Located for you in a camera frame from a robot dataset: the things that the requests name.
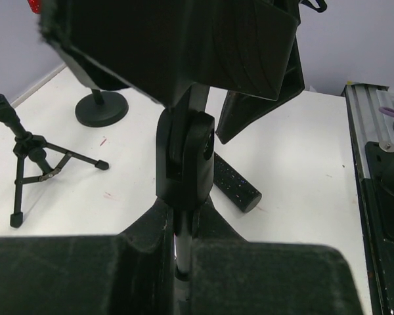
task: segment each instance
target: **microphone stand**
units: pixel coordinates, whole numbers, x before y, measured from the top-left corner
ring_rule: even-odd
[[[18,158],[16,180],[14,182],[16,186],[14,194],[14,209],[10,220],[10,225],[13,228],[19,228],[23,223],[23,212],[21,211],[23,185],[34,182],[44,182],[53,178],[61,172],[62,168],[67,164],[70,158],[79,159],[86,163],[93,164],[97,169],[101,169],[103,171],[110,167],[105,161],[97,161],[60,146],[56,146],[55,144],[48,143],[43,136],[33,135],[29,131],[26,131],[20,123],[20,118],[16,114],[16,111],[2,94],[0,94],[0,122],[9,127],[15,135],[14,141],[16,142],[16,145],[14,146],[13,153]],[[63,158],[55,168],[52,168],[47,162],[47,153],[44,148],[64,154]],[[32,162],[37,164],[42,171],[42,175],[36,177],[24,177],[24,165],[26,158],[29,158]]]
[[[76,118],[87,127],[105,127],[124,118],[129,111],[127,100],[116,92],[92,89],[76,105]]]

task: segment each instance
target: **black clip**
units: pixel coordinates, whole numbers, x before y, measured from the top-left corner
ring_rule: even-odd
[[[327,3],[325,0],[315,0],[317,2],[317,7],[314,6],[310,0],[302,0],[300,3],[306,5],[307,7],[316,10],[318,13],[322,13],[327,9]]]

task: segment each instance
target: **rubber foot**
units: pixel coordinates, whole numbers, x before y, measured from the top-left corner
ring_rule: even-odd
[[[24,213],[13,213],[11,215],[11,227],[13,228],[20,228],[22,223],[24,222]]]
[[[102,169],[103,171],[106,171],[110,168],[110,165],[108,164],[108,162],[99,160],[98,163],[95,164],[95,167],[97,169]]]
[[[76,105],[76,118],[87,127],[105,127],[121,120],[129,111],[129,105],[119,93],[101,92],[103,104],[97,104],[93,95],[87,95]]]

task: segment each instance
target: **white baseboard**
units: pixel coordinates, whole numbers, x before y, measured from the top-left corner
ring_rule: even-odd
[[[14,102],[12,102],[11,106],[13,108],[18,107],[25,101],[29,96],[33,95],[36,91],[38,91],[44,84],[50,81],[53,77],[59,74],[64,68],[66,67],[65,64],[62,64],[47,74],[44,78],[39,80],[33,87],[29,88],[24,94],[20,95]]]

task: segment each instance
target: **white table surface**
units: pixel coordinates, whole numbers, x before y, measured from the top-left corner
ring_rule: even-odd
[[[24,186],[24,223],[9,226],[16,158],[13,134],[0,124],[0,236],[117,234],[155,200],[156,125],[163,107],[133,89],[119,123],[92,129],[74,115],[89,90],[68,69],[16,111],[27,130],[111,164],[108,171],[70,160],[52,180]],[[207,112],[217,119],[226,91],[212,89]],[[338,249],[349,262],[366,315],[372,314],[349,124],[344,98],[303,92],[215,150],[263,193],[242,214],[216,187],[216,209],[250,241],[314,243]],[[49,151],[51,166],[62,156]],[[26,176],[40,175],[26,161]]]

